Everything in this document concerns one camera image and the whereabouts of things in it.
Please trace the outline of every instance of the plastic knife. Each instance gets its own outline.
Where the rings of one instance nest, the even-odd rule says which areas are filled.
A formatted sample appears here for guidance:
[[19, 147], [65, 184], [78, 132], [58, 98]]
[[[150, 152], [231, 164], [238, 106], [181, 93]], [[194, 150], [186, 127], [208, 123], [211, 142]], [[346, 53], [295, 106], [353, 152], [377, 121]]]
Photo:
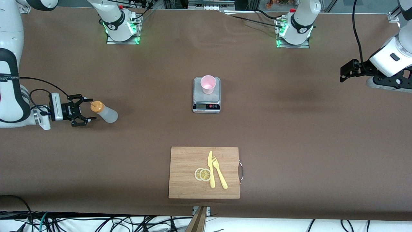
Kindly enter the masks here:
[[213, 175], [212, 156], [213, 156], [213, 152], [210, 151], [209, 157], [207, 158], [207, 165], [209, 166], [209, 169], [210, 169], [210, 187], [214, 189], [215, 188], [215, 176]]

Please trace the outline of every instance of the digital scale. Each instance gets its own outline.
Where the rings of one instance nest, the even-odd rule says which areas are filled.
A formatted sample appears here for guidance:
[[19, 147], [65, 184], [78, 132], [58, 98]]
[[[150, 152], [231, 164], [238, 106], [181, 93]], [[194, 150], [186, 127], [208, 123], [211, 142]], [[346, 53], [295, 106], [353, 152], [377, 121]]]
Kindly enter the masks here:
[[220, 79], [215, 77], [216, 86], [213, 93], [206, 94], [200, 85], [201, 77], [193, 80], [193, 112], [194, 113], [212, 113], [220, 112]]

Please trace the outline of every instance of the pink plastic cup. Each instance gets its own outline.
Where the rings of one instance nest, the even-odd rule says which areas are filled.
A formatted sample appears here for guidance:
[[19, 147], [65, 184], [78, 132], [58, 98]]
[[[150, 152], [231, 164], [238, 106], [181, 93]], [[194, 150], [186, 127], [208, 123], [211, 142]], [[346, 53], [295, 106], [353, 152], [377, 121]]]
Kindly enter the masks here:
[[206, 75], [200, 80], [200, 85], [202, 86], [204, 93], [211, 94], [215, 89], [216, 79], [211, 75]]

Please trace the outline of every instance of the wooden cutting board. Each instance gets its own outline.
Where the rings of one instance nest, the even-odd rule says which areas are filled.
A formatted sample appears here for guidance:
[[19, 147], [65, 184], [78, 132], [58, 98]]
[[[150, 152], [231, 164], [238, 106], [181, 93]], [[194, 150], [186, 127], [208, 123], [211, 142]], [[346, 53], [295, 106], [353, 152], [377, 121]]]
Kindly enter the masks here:
[[[219, 168], [227, 183], [223, 189], [218, 172], [213, 168], [216, 187], [210, 182], [194, 177], [198, 168], [210, 169], [207, 165], [209, 152], [213, 151]], [[169, 198], [179, 199], [239, 199], [238, 147], [172, 147], [170, 159]]]

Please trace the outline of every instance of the metal handle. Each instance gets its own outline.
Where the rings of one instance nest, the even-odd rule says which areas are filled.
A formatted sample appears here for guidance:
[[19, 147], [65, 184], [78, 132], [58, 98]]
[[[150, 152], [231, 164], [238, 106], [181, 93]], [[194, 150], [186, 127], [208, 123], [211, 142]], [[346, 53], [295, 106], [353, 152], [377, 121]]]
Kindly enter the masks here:
[[239, 184], [241, 184], [241, 183], [242, 183], [242, 180], [243, 180], [243, 165], [242, 165], [242, 163], [240, 162], [240, 160], [239, 160], [239, 165], [240, 165], [241, 171], [242, 171], [242, 177], [241, 177], [240, 180], [239, 180]]

